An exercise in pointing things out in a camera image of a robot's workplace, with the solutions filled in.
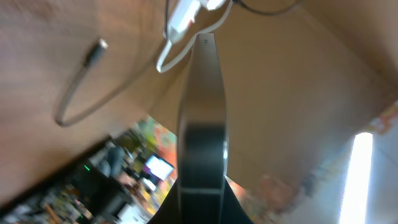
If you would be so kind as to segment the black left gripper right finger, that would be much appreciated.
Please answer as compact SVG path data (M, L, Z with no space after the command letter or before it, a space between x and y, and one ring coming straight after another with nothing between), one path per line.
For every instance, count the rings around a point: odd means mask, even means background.
M225 180L221 224L253 224L243 210L227 180Z

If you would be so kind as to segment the turquoise screen smartphone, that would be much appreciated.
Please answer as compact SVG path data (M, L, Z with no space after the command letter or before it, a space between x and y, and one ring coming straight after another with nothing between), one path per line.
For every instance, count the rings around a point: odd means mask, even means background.
M219 223L228 163L226 98L213 34L197 35L178 117L182 223Z

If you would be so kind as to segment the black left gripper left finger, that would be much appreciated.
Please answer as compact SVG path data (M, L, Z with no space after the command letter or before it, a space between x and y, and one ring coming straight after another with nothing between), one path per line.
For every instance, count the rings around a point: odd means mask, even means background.
M174 182L158 211L147 224L180 224L178 179Z

